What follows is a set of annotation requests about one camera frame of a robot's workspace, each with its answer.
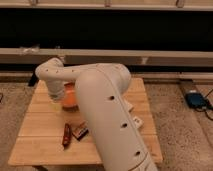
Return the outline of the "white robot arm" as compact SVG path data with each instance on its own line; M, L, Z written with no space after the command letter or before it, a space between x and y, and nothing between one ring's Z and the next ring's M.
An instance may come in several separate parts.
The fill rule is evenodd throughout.
M66 82L75 84L77 105L106 171L158 171L122 97L131 83L126 66L96 63L66 67L60 59L52 58L35 73L55 101L64 97Z

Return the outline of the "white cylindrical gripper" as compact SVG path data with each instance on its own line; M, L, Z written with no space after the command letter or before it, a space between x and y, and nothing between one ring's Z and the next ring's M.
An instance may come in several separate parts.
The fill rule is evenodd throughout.
M48 85L48 92L52 100L59 101L65 95L64 84L61 81L52 81Z

